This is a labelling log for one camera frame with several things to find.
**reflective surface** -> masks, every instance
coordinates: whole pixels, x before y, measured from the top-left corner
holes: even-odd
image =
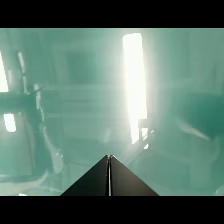
[[[0,29],[0,195],[61,195],[106,154],[159,195],[224,195],[224,29]]]

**vertical light strip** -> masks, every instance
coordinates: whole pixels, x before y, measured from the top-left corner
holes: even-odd
[[[145,69],[140,33],[123,37],[125,80],[132,144],[139,140],[138,120],[147,118]]]
[[[9,87],[5,75],[5,69],[2,60],[2,54],[0,52],[0,92],[8,92]],[[5,127],[8,132],[16,131],[16,123],[13,114],[4,114]]]

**green glossy surface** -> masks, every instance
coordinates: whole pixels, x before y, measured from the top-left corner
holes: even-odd
[[[133,33],[144,74],[137,45],[124,47]],[[60,195],[105,154],[160,195],[224,195],[223,37],[224,29],[0,29],[9,89],[0,79],[0,195]],[[143,144],[131,138],[130,117],[146,119],[145,104]]]

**black triangular object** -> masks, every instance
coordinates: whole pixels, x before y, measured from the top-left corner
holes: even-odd
[[[109,195],[109,156],[104,156],[87,173],[78,179],[61,196],[107,196]]]
[[[114,156],[110,158],[111,196],[158,196]]]

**glass panel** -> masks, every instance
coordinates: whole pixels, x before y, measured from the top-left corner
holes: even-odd
[[[0,195],[61,195],[106,154],[160,195],[224,195],[224,29],[0,29]]]

